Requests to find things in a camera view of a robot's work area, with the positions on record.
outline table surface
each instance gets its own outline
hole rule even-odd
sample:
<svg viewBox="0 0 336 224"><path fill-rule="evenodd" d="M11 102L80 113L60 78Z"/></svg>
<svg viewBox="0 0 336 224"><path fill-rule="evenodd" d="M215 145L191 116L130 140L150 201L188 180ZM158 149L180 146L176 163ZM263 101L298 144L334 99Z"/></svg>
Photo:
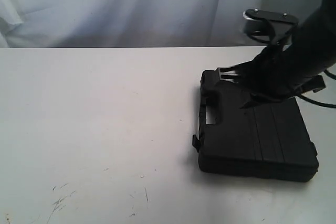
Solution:
<svg viewBox="0 0 336 224"><path fill-rule="evenodd" d="M308 183L198 169L202 71L260 50L1 49L0 223L334 223L331 109L298 101L319 153ZM326 81L311 97L336 103Z"/></svg>

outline white fabric backdrop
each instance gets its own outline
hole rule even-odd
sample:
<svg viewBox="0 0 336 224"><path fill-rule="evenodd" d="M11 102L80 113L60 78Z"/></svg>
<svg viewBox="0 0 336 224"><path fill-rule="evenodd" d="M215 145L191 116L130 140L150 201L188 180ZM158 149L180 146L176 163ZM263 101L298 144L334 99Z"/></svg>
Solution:
<svg viewBox="0 0 336 224"><path fill-rule="evenodd" d="M251 43L248 8L305 18L321 0L0 0L1 47L183 47Z"/></svg>

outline white table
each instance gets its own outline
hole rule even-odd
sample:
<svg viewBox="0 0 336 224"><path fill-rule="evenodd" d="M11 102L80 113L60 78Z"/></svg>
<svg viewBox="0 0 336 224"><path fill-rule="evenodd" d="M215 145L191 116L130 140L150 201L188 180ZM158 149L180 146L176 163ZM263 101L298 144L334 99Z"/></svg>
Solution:
<svg viewBox="0 0 336 224"><path fill-rule="evenodd" d="M319 153L309 183L198 169L202 71L260 50L0 50L0 223L334 223L331 109L298 101ZM311 97L335 103L326 81Z"/></svg>

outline white curtain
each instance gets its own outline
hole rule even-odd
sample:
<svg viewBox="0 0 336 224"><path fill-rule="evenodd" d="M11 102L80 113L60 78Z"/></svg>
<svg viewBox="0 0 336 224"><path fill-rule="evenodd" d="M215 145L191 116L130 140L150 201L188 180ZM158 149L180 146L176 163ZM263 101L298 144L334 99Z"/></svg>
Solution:
<svg viewBox="0 0 336 224"><path fill-rule="evenodd" d="M306 18L321 0L0 0L1 47L249 45L248 8Z"/></svg>

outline black plastic case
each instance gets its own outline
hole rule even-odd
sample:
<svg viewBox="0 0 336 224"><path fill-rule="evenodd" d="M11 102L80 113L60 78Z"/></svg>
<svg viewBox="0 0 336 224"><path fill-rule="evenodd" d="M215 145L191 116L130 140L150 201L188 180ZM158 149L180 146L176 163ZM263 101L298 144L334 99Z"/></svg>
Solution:
<svg viewBox="0 0 336 224"><path fill-rule="evenodd" d="M317 151L310 141L295 98L283 103L240 109L244 92L237 85L215 81L215 71L201 80L199 168L237 176L309 181L318 170ZM206 123L206 107L216 123Z"/></svg>

